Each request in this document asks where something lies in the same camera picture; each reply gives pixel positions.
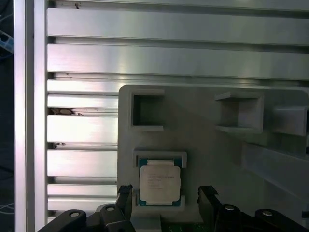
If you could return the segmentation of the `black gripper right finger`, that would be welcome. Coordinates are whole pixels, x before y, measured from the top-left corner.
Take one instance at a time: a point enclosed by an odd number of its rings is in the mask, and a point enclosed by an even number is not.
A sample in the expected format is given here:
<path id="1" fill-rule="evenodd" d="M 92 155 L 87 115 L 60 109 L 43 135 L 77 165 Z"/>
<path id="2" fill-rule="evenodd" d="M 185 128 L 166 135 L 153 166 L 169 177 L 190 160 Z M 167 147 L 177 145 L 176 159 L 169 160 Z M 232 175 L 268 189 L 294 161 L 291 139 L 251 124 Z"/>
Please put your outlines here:
<path id="1" fill-rule="evenodd" d="M 302 225 L 272 209 L 258 209 L 249 216 L 238 207 L 222 204 L 213 186 L 198 188 L 198 209 L 213 232 L 304 232 Z"/>

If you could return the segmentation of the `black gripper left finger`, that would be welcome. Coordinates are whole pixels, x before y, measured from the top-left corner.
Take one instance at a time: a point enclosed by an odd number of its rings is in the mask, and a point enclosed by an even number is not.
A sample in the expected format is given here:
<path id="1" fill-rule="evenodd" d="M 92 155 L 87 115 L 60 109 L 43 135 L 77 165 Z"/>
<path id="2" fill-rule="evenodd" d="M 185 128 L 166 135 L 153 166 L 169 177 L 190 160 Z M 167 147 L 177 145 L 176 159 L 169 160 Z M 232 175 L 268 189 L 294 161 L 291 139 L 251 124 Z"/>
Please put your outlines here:
<path id="1" fill-rule="evenodd" d="M 63 212 L 40 229 L 41 232 L 132 232 L 132 185 L 121 186 L 114 204 L 99 206 L 87 216 L 86 212 L 71 209 Z"/>

